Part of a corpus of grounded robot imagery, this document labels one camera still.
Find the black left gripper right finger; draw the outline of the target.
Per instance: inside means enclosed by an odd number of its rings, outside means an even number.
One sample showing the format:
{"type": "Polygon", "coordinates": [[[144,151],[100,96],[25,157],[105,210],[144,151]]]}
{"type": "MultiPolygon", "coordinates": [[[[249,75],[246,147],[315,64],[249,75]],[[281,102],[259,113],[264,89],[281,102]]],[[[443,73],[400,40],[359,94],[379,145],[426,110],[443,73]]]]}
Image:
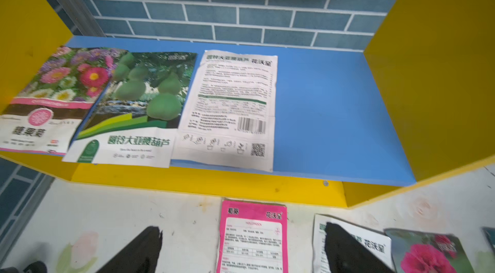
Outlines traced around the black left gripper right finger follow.
{"type": "Polygon", "coordinates": [[[324,250],[331,272],[393,273],[340,225],[327,222],[324,250]]]}

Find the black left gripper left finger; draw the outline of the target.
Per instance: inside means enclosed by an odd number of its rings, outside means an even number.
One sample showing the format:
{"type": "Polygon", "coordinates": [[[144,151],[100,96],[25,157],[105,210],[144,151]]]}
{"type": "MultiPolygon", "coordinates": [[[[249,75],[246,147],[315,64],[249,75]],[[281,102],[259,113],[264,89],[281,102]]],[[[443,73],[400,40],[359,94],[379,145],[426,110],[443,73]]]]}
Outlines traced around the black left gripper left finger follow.
{"type": "Polygon", "coordinates": [[[162,231],[145,228],[126,247],[98,270],[98,273],[154,273],[162,249],[162,231]]]}

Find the white text gourd seed bag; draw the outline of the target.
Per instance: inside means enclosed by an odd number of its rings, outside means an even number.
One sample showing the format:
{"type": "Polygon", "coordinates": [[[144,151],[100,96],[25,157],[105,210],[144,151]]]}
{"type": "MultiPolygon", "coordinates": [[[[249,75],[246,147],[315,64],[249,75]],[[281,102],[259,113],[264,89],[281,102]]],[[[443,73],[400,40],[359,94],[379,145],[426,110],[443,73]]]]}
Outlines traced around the white text gourd seed bag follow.
{"type": "Polygon", "coordinates": [[[361,244],[374,257],[395,272],[391,257],[391,239],[385,234],[367,229],[347,221],[316,214],[313,225],[313,263],[312,272],[331,272],[329,261],[325,253],[326,226],[328,223],[341,226],[350,236],[361,244]]]}

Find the red peony seed bag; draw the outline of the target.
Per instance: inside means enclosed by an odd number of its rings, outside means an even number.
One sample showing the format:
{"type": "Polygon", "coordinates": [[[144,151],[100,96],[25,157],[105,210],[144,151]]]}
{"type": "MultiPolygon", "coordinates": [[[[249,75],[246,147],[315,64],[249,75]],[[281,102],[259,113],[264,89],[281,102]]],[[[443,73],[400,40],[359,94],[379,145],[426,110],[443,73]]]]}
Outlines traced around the red peony seed bag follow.
{"type": "Polygon", "coordinates": [[[391,239],[391,256],[397,272],[474,272],[461,241],[452,234],[403,229],[384,232],[391,239]]]}

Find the pink-bordered seed bag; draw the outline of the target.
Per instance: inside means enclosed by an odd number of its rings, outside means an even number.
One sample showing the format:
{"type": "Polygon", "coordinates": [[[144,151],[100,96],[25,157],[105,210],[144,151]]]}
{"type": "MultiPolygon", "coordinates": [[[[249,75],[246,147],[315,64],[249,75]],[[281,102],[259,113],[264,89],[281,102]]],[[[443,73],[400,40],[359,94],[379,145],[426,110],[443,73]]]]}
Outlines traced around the pink-bordered seed bag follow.
{"type": "Polygon", "coordinates": [[[289,272],[287,207],[224,200],[217,272],[289,272]]]}

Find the green gourd seed bag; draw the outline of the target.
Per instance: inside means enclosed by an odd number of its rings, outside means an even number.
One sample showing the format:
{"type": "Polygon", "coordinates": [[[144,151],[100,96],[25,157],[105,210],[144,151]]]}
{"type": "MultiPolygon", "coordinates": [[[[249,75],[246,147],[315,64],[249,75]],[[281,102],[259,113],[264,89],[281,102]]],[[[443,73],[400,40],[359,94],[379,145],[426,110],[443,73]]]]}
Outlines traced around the green gourd seed bag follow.
{"type": "Polygon", "coordinates": [[[197,54],[127,53],[63,162],[170,167],[197,54]]]}

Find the purple flower seed bag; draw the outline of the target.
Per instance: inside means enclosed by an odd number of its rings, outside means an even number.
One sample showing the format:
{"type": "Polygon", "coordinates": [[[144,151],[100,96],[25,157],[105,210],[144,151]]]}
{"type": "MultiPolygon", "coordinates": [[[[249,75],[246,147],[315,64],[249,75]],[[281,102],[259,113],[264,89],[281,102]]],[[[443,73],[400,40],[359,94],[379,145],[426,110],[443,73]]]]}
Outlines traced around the purple flower seed bag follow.
{"type": "Polygon", "coordinates": [[[483,227],[482,232],[492,252],[495,253],[495,228],[483,227]]]}

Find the white back-side seed bag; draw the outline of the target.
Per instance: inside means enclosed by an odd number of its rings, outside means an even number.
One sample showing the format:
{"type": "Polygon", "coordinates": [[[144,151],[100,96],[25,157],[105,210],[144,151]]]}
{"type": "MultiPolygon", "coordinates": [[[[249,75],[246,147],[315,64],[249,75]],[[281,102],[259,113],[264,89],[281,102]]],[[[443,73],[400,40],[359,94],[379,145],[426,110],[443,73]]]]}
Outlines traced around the white back-side seed bag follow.
{"type": "Polygon", "coordinates": [[[172,158],[273,171],[277,56],[205,51],[172,158]]]}

